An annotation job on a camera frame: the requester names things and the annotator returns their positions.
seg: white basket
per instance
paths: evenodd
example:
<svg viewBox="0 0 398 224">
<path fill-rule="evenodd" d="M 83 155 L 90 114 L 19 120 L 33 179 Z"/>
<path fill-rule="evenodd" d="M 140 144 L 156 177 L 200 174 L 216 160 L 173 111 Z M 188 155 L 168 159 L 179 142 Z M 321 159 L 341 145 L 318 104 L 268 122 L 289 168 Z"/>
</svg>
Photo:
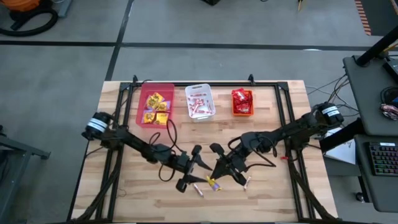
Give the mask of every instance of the white basket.
<svg viewBox="0 0 398 224">
<path fill-rule="evenodd" d="M 198 110 L 208 111 L 206 102 L 209 101 L 209 105 L 211 106 L 211 114 L 200 114 L 200 113 L 195 113 L 193 115 L 191 114 L 191 111 L 189 110 L 189 104 L 192 104 L 192 101 L 189 101 L 188 98 L 192 94 L 197 94 L 197 93 L 206 93 L 206 96 L 200 97 L 205 100 L 205 105 L 199 107 Z M 193 122 L 211 121 L 213 119 L 214 114 L 216 114 L 216 107 L 214 106 L 213 95 L 211 94 L 211 88 L 209 84 L 187 86 L 185 88 L 185 96 L 187 97 L 188 114 L 189 117 L 192 118 Z"/>
</svg>

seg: yellow candy wrapper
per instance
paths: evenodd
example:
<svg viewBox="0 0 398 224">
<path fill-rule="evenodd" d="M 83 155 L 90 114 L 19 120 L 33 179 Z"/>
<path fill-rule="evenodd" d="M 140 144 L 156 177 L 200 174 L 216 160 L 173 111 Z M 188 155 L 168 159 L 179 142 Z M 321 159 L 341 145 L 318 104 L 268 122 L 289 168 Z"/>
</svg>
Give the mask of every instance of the yellow candy wrapper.
<svg viewBox="0 0 398 224">
<path fill-rule="evenodd" d="M 155 124 L 167 125 L 168 118 L 169 118 L 168 113 L 157 113 Z"/>
<path fill-rule="evenodd" d="M 153 99 L 156 100 L 157 103 L 160 103 L 160 102 L 162 102 L 164 100 L 164 97 L 162 95 L 158 94 L 158 93 L 154 93 L 152 95 L 152 97 L 153 97 Z"/>
<path fill-rule="evenodd" d="M 157 104 L 158 104 L 157 99 L 155 99 L 153 96 L 148 96 L 147 103 L 146 103 L 148 109 L 156 108 Z"/>
<path fill-rule="evenodd" d="M 165 102 L 161 102 L 157 105 L 156 108 L 157 111 L 168 111 L 170 110 L 170 102 L 169 101 L 165 101 Z"/>
<path fill-rule="evenodd" d="M 143 123 L 144 124 L 148 124 L 148 123 L 152 123 L 155 119 L 155 113 L 153 113 L 152 111 L 144 111 L 144 116 L 143 116 Z"/>
</svg>

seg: black table leg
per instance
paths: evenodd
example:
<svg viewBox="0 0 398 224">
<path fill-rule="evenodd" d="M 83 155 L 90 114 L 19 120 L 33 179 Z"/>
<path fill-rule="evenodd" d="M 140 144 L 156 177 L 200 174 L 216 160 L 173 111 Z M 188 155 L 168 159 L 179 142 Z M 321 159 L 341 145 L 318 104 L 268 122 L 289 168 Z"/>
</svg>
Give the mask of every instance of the black table leg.
<svg viewBox="0 0 398 224">
<path fill-rule="evenodd" d="M 32 155 L 40 156 L 41 159 L 48 159 L 50 157 L 50 152 L 45 152 L 35 147 L 28 146 L 17 141 L 13 141 L 5 136 L 0 136 L 0 146 L 5 146 L 17 151 L 25 151 L 28 153 L 32 153 Z"/>
<path fill-rule="evenodd" d="M 319 141 L 322 152 L 325 153 L 346 141 L 354 138 L 356 134 L 365 134 L 361 118 L 347 125 L 335 134 Z"/>
</svg>

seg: orange vacuum cleaner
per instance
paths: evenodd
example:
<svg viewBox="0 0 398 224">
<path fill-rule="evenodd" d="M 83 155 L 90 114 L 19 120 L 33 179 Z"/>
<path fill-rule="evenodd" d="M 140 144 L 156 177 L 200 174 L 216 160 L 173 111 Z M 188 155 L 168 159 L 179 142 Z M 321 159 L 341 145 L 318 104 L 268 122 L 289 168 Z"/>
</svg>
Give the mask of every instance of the orange vacuum cleaner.
<svg viewBox="0 0 398 224">
<path fill-rule="evenodd" d="M 10 27 L 11 30 L 0 28 L 0 34 L 3 35 L 27 37 L 41 34 L 51 29 L 58 21 L 58 14 L 52 9 L 51 0 L 0 0 L 0 3 L 10 10 L 10 17 L 15 21 Z M 31 18 L 43 13 L 52 15 L 48 23 L 32 30 L 18 31 Z"/>
</svg>

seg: floor stripe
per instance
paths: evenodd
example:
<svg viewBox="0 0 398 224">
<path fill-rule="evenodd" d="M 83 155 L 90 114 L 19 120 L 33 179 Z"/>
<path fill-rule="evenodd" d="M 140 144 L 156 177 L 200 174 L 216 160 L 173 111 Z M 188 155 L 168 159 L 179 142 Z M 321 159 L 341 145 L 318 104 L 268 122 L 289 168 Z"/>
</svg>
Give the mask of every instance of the floor stripe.
<svg viewBox="0 0 398 224">
<path fill-rule="evenodd" d="M 126 11 L 124 12 L 122 24 L 120 26 L 118 39 L 116 41 L 116 46 L 113 49 L 111 61 L 109 62 L 108 71 L 106 72 L 105 81 L 112 80 L 114 68 L 116 66 L 116 62 L 118 61 L 120 47 L 124 38 L 124 33 L 126 32 L 127 23 L 129 22 L 130 12 L 132 9 L 133 2 L 134 0 L 129 0 L 129 2 L 127 3 Z"/>
<path fill-rule="evenodd" d="M 69 42 L 69 41 L 21 41 L 0 40 L 0 45 L 21 46 L 66 46 L 66 47 L 114 47 L 115 42 Z"/>
<path fill-rule="evenodd" d="M 361 18 L 363 29 L 365 30 L 366 35 L 372 35 L 371 28 L 369 26 L 368 18 L 366 17 L 366 13 L 363 9 L 362 2 L 359 0 L 355 0 L 355 6 L 358 10 L 359 17 Z"/>
<path fill-rule="evenodd" d="M 149 49 L 246 49 L 246 50 L 335 50 L 367 51 L 371 46 L 265 45 L 265 44 L 176 44 L 122 43 L 121 47 Z"/>
</svg>

